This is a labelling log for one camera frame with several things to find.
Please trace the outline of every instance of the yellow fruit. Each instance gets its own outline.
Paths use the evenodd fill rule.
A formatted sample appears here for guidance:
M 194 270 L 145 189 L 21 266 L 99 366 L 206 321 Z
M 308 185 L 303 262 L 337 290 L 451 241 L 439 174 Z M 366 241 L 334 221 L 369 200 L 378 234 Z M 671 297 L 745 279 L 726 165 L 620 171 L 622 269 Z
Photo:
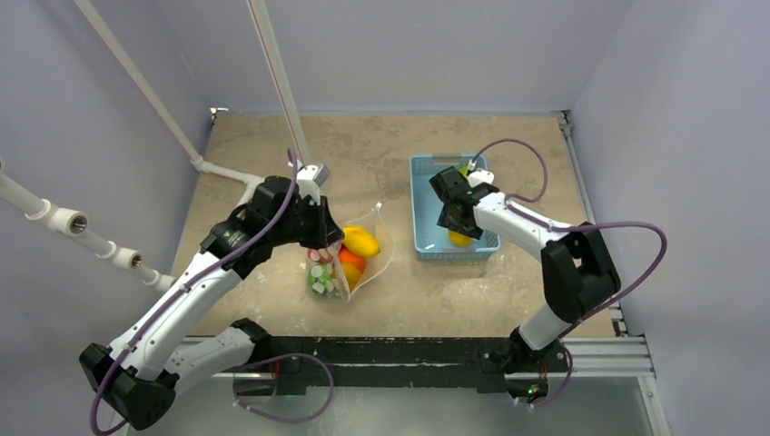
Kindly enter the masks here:
M 352 263 L 343 262 L 341 265 L 342 272 L 345 274 L 345 280 L 348 281 L 348 286 L 350 286 L 350 290 L 352 291 L 356 288 L 356 285 L 359 284 L 361 273 L 358 268 L 356 268 L 356 265 Z
M 458 247 L 464 247 L 473 243 L 473 238 L 470 238 L 464 234 L 449 231 L 449 240 Z
M 363 227 L 346 225 L 342 231 L 345 233 L 342 245 L 352 253 L 362 257 L 372 257 L 380 253 L 380 243 Z

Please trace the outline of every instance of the blue bin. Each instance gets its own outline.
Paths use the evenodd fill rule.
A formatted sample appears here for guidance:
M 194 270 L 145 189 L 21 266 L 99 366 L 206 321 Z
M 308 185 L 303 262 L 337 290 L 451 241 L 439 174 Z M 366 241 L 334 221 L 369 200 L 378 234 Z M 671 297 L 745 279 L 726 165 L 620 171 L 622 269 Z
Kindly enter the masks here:
M 430 177 L 450 166 L 460 167 L 471 157 L 473 154 L 470 153 L 411 156 L 411 217 L 418 260 L 487 260 L 500 249 L 500 238 L 496 233 L 484 232 L 478 241 L 458 247 L 449 241 L 447 229 L 437 225 L 443 204 L 430 187 Z M 478 168 L 487 169 L 484 156 L 476 164 Z

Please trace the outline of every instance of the floor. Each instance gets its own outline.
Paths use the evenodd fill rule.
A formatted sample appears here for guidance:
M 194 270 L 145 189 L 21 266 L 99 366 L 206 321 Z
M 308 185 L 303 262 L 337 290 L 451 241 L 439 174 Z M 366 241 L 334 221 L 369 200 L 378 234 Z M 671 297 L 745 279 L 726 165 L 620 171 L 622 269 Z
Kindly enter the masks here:
M 323 115 L 302 117 L 302 127 L 313 160 L 331 169 L 324 193 L 337 223 L 382 202 L 382 219 L 395 242 L 390 267 L 350 302 L 330 300 L 307 289 L 306 251 L 280 247 L 222 298 L 193 334 L 218 334 L 232 321 L 249 317 L 276 335 L 508 336 L 543 304 L 539 263 L 511 243 L 503 243 L 483 264 L 416 260 L 409 158 L 418 153 L 472 153 L 503 137 L 527 140 L 545 155 L 550 171 L 548 192 L 531 208 L 556 220 L 582 223 L 586 218 L 556 118 Z M 290 144 L 282 116 L 224 114 L 213 127 L 206 159 L 247 173 L 288 175 Z M 485 156 L 501 190 L 537 193 L 542 174 L 528 150 L 501 144 Z M 175 274 L 192 259 L 211 226 L 227 217 L 242 191 L 234 181 L 201 175 Z M 614 336 L 606 312 L 572 334 Z

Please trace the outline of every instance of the gray wall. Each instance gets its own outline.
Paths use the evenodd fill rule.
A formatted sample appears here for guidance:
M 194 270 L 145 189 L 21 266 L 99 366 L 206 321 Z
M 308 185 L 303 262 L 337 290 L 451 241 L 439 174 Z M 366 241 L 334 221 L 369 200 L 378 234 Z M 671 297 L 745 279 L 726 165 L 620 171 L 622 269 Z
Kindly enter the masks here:
M 97 7 L 193 142 L 207 104 L 157 5 Z M 186 154 L 68 1 L 0 2 L 0 155 L 6 173 L 168 271 L 192 198 Z M 127 273 L 0 201 L 3 434 L 86 434 L 93 398 L 77 363 L 157 298 Z
M 277 110 L 245 0 L 157 0 L 213 105 Z M 571 107 L 631 0 L 269 0 L 305 111 Z
M 575 106 L 597 218 L 659 223 L 670 251 L 623 304 L 676 435 L 767 434 L 770 4 L 639 1 Z M 611 237 L 631 277 L 649 234 Z

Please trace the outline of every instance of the gray floor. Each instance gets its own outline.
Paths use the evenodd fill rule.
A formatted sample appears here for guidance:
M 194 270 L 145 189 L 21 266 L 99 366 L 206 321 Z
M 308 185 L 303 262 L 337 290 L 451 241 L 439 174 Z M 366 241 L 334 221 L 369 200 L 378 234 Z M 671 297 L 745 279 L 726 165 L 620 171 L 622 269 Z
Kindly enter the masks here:
M 418 153 L 472 153 L 502 137 L 534 144 L 545 156 L 550 185 L 533 210 L 582 223 L 567 147 L 551 117 L 307 116 L 302 117 L 313 159 L 327 164 L 325 188 L 335 220 L 345 223 L 382 202 L 382 217 L 395 242 L 393 261 L 363 286 L 351 302 L 319 298 L 307 291 L 306 252 L 275 250 L 272 259 L 222 298 L 194 333 L 218 334 L 233 320 L 249 317 L 278 335 L 507 336 L 543 302 L 539 263 L 503 243 L 481 265 L 416 260 L 410 210 L 409 158 Z M 277 115 L 219 116 L 206 159 L 259 175 L 289 174 L 289 131 Z M 501 144 L 485 154 L 508 192 L 535 194 L 542 183 L 537 159 L 523 147 Z M 184 226 L 175 273 L 192 259 L 214 223 L 224 220 L 242 185 L 202 174 Z M 573 335 L 614 336 L 606 312 Z

